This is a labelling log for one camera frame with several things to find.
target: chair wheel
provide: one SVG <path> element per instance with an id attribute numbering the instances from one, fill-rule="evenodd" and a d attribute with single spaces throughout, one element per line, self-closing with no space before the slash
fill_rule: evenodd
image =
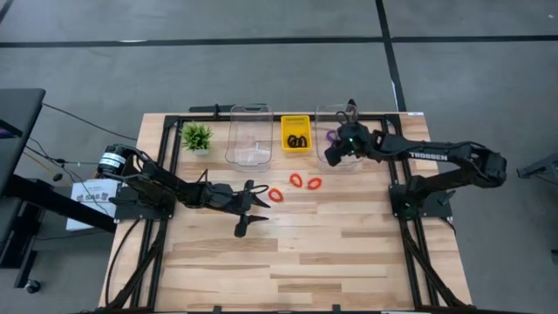
<path id="1" fill-rule="evenodd" d="M 36 293 L 41 290 L 41 283 L 39 283 L 37 280 L 27 280 L 25 290 L 27 290 L 27 292 L 30 294 Z"/>

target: red ring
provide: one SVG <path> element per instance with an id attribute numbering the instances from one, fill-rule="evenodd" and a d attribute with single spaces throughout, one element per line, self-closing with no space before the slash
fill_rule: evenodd
<path id="1" fill-rule="evenodd" d="M 300 174 L 291 174 L 289 177 L 289 182 L 292 183 L 297 188 L 303 187 L 303 178 L 300 177 Z"/>
<path id="2" fill-rule="evenodd" d="M 279 198 L 273 197 L 273 193 L 274 193 L 274 192 L 277 193 L 277 194 L 279 195 Z M 270 199 L 271 201 L 274 201 L 274 202 L 282 202 L 282 193 L 281 193 L 281 191 L 279 191 L 279 190 L 276 189 L 276 188 L 270 189 L 269 192 L 268 192 L 268 196 L 269 196 L 269 199 Z"/>
<path id="3" fill-rule="evenodd" d="M 322 178 L 314 178 L 308 181 L 308 189 L 317 189 L 320 188 L 321 186 L 322 186 Z"/>

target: yellow box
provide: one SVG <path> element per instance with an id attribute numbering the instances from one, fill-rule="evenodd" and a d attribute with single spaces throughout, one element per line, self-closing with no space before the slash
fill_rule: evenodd
<path id="1" fill-rule="evenodd" d="M 290 135 L 306 138 L 306 147 L 289 147 L 287 139 Z M 289 153 L 306 153 L 312 148 L 310 134 L 310 116 L 282 116 L 281 117 L 281 146 L 282 150 Z"/>

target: wooden tabletop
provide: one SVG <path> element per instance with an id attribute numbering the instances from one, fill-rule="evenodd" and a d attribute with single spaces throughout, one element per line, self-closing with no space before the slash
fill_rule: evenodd
<path id="1" fill-rule="evenodd" d="M 138 148 L 154 159 L 164 118 L 165 114 L 146 114 L 139 132 Z M 401 113 L 401 121 L 406 138 L 430 139 L 424 116 Z M 378 122 L 362 123 L 381 129 Z M 250 214 L 267 216 L 269 221 L 250 225 L 242 239 L 233 235 L 237 216 L 177 205 L 168 224 L 157 311 L 211 311 L 214 305 L 221 305 L 224 311 L 326 311 L 333 304 L 341 304 L 347 311 L 413 308 L 398 221 L 391 215 L 387 194 L 387 163 L 363 160 L 353 174 L 321 172 L 315 149 L 307 154 L 287 154 L 281 149 L 281 127 L 276 122 L 270 170 L 240 173 L 224 157 L 229 122 L 204 124 L 214 130 L 211 153 L 197 157 L 181 149 L 176 172 L 181 179 L 195 181 L 208 168 L 213 183 L 242 189 L 245 180 L 254 179 L 256 184 L 280 189 L 285 200 L 277 204 L 262 194 L 271 208 L 253 207 Z M 171 148 L 169 145 L 165 168 Z M 438 172 L 432 161 L 410 163 L 413 174 Z M 323 185 L 314 191 L 295 188 L 289 184 L 294 172 L 305 182 L 321 177 Z M 436 218 L 423 219 L 423 223 L 432 266 L 458 298 L 470 303 L 453 231 Z M 131 224 L 118 226 L 111 258 Z M 143 224 L 138 224 L 118 256 L 111 299 L 136 267 Z M 418 265 L 417 270 L 423 303 L 427 304 L 424 275 Z M 150 277 L 148 270 L 140 304 L 146 304 Z M 99 304 L 105 304 L 103 297 Z"/>

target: small green plant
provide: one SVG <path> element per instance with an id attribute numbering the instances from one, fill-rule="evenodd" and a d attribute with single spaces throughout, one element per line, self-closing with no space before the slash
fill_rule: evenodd
<path id="1" fill-rule="evenodd" d="M 188 123 L 181 130 L 183 147 L 189 150 L 209 149 L 209 138 L 213 135 L 211 127 Z"/>

